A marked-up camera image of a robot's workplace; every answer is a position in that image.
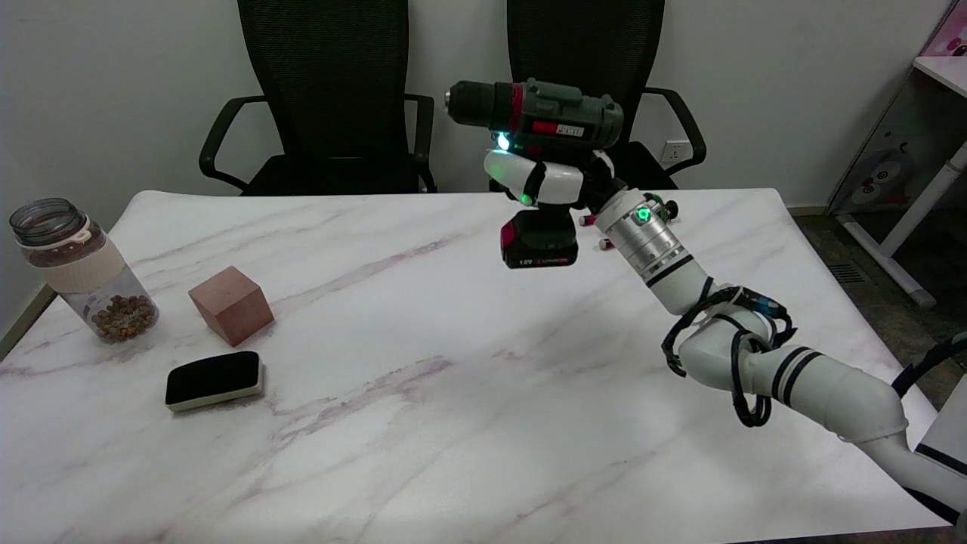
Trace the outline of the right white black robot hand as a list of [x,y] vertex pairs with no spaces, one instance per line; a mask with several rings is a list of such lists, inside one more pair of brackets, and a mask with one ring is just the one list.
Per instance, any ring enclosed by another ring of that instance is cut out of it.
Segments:
[[539,161],[504,150],[487,153],[484,171],[509,199],[528,208],[569,206],[593,213],[628,190],[615,175],[607,153],[596,150],[578,155],[577,165]]

